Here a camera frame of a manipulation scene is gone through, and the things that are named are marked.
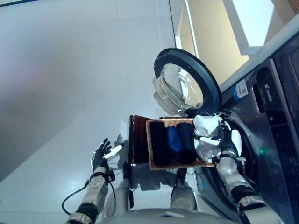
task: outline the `white floor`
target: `white floor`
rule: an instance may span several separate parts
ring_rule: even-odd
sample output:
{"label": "white floor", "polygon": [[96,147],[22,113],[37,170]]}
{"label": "white floor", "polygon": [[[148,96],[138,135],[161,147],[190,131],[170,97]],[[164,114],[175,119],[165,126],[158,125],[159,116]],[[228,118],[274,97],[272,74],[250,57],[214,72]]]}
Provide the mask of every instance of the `white floor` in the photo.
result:
{"label": "white floor", "polygon": [[[118,134],[127,140],[131,114],[166,114],[153,98],[152,79],[158,53],[174,47],[168,0],[42,0],[0,7],[0,20],[0,36],[7,40],[0,43],[6,52],[0,53],[2,75],[25,77],[23,83],[30,78],[22,91],[23,85],[35,91],[20,100],[22,108],[16,106],[27,113],[15,145],[37,146],[34,141],[43,139],[0,183],[0,223],[63,223],[68,216],[61,202],[84,185],[100,142],[113,142]],[[8,91],[16,89],[11,85]],[[17,96],[9,100],[18,102]],[[42,116],[35,113],[41,106]],[[120,181],[121,173],[114,186]],[[138,187],[135,209],[167,208],[171,191],[162,184],[159,190]],[[83,194],[66,203],[69,211]]]}

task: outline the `black cloth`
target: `black cloth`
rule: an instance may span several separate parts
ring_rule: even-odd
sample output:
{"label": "black cloth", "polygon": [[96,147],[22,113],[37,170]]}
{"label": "black cloth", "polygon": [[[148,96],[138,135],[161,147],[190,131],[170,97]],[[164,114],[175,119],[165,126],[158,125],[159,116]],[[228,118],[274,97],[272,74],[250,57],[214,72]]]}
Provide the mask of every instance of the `black cloth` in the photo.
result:
{"label": "black cloth", "polygon": [[153,150],[154,163],[159,166],[170,164],[170,153],[167,147],[167,134],[164,123],[161,121],[150,124],[150,138]]}
{"label": "black cloth", "polygon": [[194,147],[193,140],[193,125],[189,123],[179,123],[177,124],[178,135],[182,142],[182,152],[180,153],[179,161],[182,164],[190,164],[196,161],[196,150]]}

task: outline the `folded clothes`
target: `folded clothes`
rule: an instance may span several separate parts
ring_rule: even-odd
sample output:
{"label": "folded clothes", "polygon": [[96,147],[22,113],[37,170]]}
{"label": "folded clothes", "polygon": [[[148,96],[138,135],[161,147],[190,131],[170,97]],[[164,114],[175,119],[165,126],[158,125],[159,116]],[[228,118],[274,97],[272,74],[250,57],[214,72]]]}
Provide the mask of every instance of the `folded clothes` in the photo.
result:
{"label": "folded clothes", "polygon": [[193,140],[193,125],[189,123],[179,123],[177,124],[177,131],[183,148],[179,161],[182,164],[191,164],[196,161],[197,157]]}
{"label": "folded clothes", "polygon": [[182,142],[178,135],[178,130],[175,126],[166,127],[167,146],[170,156],[173,159],[180,161],[181,152],[183,151]]}
{"label": "folded clothes", "polygon": [[170,164],[170,152],[167,147],[167,134],[163,122],[158,121],[150,124],[150,138],[155,164],[159,166]]}

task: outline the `sticker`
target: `sticker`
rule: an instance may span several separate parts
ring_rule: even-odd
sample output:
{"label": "sticker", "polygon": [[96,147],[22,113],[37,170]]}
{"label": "sticker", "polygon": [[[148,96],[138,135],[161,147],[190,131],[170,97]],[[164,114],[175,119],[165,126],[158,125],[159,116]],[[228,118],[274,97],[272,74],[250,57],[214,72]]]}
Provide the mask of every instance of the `sticker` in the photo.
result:
{"label": "sticker", "polygon": [[236,85],[233,86],[233,96],[234,100],[239,100],[242,97],[246,96],[248,94],[247,86],[245,79],[238,82]]}

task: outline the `wall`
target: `wall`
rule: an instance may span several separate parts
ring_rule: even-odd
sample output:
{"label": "wall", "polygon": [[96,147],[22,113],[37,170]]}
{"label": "wall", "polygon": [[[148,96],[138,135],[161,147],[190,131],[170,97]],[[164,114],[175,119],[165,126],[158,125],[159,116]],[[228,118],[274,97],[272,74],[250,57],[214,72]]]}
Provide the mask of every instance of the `wall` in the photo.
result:
{"label": "wall", "polygon": [[195,55],[194,44],[192,39],[192,33],[187,13],[186,5],[184,5],[182,10],[181,24],[180,24],[180,37],[182,42],[182,49],[188,51],[189,53]]}
{"label": "wall", "polygon": [[223,2],[188,0],[199,59],[222,84],[247,60],[241,56]]}
{"label": "wall", "polygon": [[177,34],[180,33],[180,21],[185,0],[169,0],[169,3],[171,8],[171,18],[174,34],[175,36],[177,36]]}
{"label": "wall", "polygon": [[278,15],[276,9],[274,9],[272,17],[271,17],[269,29],[268,29],[268,32],[267,32],[265,43],[268,42],[272,37],[274,37],[274,35],[276,33],[278,33],[285,25],[286,24],[284,24],[282,22],[282,20],[281,20],[280,16]]}
{"label": "wall", "polygon": [[288,0],[271,0],[274,4],[275,10],[283,24],[287,24],[295,17],[296,13],[293,11]]}

